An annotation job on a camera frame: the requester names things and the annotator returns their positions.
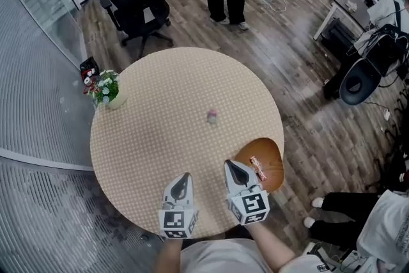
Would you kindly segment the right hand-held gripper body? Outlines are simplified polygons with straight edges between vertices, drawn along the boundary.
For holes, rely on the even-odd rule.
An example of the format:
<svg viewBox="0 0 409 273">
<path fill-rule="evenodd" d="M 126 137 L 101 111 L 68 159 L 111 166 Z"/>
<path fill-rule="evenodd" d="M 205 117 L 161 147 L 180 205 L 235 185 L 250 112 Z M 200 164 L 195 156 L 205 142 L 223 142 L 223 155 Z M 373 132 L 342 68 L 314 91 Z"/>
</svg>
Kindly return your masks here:
<svg viewBox="0 0 409 273">
<path fill-rule="evenodd" d="M 242 226 L 262 222 L 270 211 L 268 194 L 259 185 L 254 185 L 236 196 L 230 196 L 228 208 Z"/>
</svg>

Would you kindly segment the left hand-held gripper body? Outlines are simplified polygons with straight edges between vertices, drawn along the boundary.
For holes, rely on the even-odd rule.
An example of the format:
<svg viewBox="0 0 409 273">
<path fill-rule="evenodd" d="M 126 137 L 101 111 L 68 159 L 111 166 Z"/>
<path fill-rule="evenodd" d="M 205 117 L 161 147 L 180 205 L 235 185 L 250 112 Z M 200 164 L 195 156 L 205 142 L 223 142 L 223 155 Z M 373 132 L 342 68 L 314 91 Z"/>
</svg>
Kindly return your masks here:
<svg viewBox="0 0 409 273">
<path fill-rule="evenodd" d="M 194 207 L 164 203 L 158 211 L 161 235 L 165 238 L 191 239 L 198 214 Z"/>
</svg>

